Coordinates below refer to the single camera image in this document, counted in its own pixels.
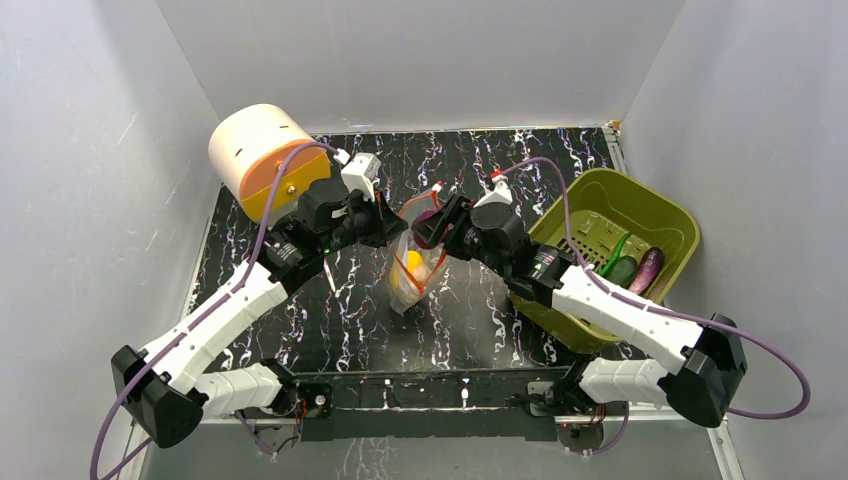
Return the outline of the yellow toy lemon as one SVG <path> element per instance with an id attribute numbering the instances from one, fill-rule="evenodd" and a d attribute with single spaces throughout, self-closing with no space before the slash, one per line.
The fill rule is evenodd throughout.
<path id="1" fill-rule="evenodd" d="M 406 253 L 406 269 L 414 276 L 425 275 L 426 264 L 422 255 L 415 250 Z"/>

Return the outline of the clear orange zip top bag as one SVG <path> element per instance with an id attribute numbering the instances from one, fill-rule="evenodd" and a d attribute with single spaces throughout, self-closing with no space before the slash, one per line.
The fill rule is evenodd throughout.
<path id="1" fill-rule="evenodd" d="M 447 255 L 441 247 L 425 249 L 414 239 L 411 226 L 424 214 L 441 207 L 439 193 L 442 182 L 406 201 L 398 216 L 408 224 L 408 229 L 390 245 L 388 292 L 391 309 L 403 314 L 427 296 L 445 276 Z"/>

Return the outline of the olive green plastic basket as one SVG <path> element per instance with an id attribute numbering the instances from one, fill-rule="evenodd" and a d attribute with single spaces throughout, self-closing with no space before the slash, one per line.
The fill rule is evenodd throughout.
<path id="1" fill-rule="evenodd" d="M 700 242 L 699 226 L 690 213 L 612 169 L 579 175 L 568 187 L 568 201 L 572 240 L 597 271 L 609 262 L 625 234 L 630 237 L 620 256 L 641 260 L 652 247 L 663 252 L 660 273 L 642 292 L 654 303 L 664 300 Z M 529 302 L 514 292 L 510 300 L 517 312 L 573 352 L 599 353 L 622 341 L 579 317 Z"/>

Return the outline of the green toy bean pod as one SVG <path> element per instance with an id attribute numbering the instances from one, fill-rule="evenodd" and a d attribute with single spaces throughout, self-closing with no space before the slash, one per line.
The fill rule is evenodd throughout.
<path id="1" fill-rule="evenodd" d="M 611 256 L 610 256 L 610 258 L 609 258 L 608 262 L 607 262 L 607 263 L 606 263 L 606 264 L 605 264 L 605 265 L 604 265 L 604 266 L 600 269 L 600 271 L 599 271 L 599 275 L 600 275 L 601 277 L 605 277 L 605 276 L 606 276 L 606 274 L 607 274 L 607 272 L 608 272 L 608 271 L 610 270 L 610 268 L 613 266 L 613 264 L 614 264 L 614 263 L 618 260 L 618 258 L 620 257 L 621 252 L 622 252 L 622 250 L 623 250 L 623 248 L 624 248 L 625 244 L 627 243 L 627 241 L 629 240 L 629 238 L 630 238 L 631 236 L 632 236 L 632 233 L 631 233 L 631 232 L 626 232 L 626 233 L 625 233 L 625 234 L 624 234 L 624 235 L 623 235 L 623 236 L 622 236 L 622 237 L 618 240 L 617 244 L 615 245 L 614 250 L 612 251 L 612 254 L 611 254 Z"/>

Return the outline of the purple toy eggplant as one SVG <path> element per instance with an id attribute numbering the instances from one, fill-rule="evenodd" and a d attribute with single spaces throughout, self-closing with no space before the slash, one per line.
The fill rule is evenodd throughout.
<path id="1" fill-rule="evenodd" d="M 643 294 L 661 273 L 665 263 L 664 252 L 659 247 L 651 247 L 643 255 L 636 275 L 628 290 L 638 295 Z"/>

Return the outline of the pink toy onion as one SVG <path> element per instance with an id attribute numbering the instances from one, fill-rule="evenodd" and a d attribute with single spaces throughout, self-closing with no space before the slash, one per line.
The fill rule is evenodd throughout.
<path id="1" fill-rule="evenodd" d="M 419 215 L 415 218 L 415 220 L 414 220 L 414 222 L 413 222 L 413 225 L 414 225 L 414 226 L 424 225 L 424 224 L 426 224 L 426 223 L 427 223 L 427 222 L 428 222 L 431 218 L 433 218 L 434 216 L 438 216 L 439 214 L 440 214 L 440 211 L 439 211 L 439 210 L 427 210 L 427 211 L 424 211 L 424 212 L 422 212 L 421 214 L 419 214 Z"/>

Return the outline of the dark green toy avocado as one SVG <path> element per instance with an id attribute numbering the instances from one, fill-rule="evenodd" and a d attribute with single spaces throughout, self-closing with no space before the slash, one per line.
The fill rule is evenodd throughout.
<path id="1" fill-rule="evenodd" d="M 639 261 L 632 256 L 620 256 L 609 265 L 603 278 L 614 285 L 628 288 L 640 269 Z"/>

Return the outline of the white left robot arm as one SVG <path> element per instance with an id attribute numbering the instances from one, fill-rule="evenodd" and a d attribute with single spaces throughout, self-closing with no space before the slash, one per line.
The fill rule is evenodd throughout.
<path id="1" fill-rule="evenodd" d="M 122 406 L 160 448 L 185 440 L 204 419 L 250 408 L 289 416 L 301 405 L 299 382 L 276 360 L 208 372 L 219 354 L 262 315 L 319 275 L 347 247 L 388 246 L 408 228 L 381 192 L 367 196 L 335 178 L 313 182 L 297 208 L 262 230 L 258 255 L 196 311 L 141 350 L 111 359 Z"/>

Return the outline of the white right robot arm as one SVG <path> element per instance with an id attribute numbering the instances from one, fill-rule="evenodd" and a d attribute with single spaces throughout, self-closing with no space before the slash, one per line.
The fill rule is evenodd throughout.
<path id="1" fill-rule="evenodd" d="M 596 359 L 563 387 L 565 405 L 577 414 L 607 402 L 630 401 L 672 408 L 707 428 L 720 425 L 747 372 L 735 323 L 715 314 L 711 325 L 677 318 L 637 294 L 591 276 L 576 256 L 536 242 L 503 202 L 473 205 L 455 195 L 417 218 L 411 230 L 422 247 L 477 260 L 496 272 L 520 298 L 581 317 L 636 346 L 647 359 Z"/>

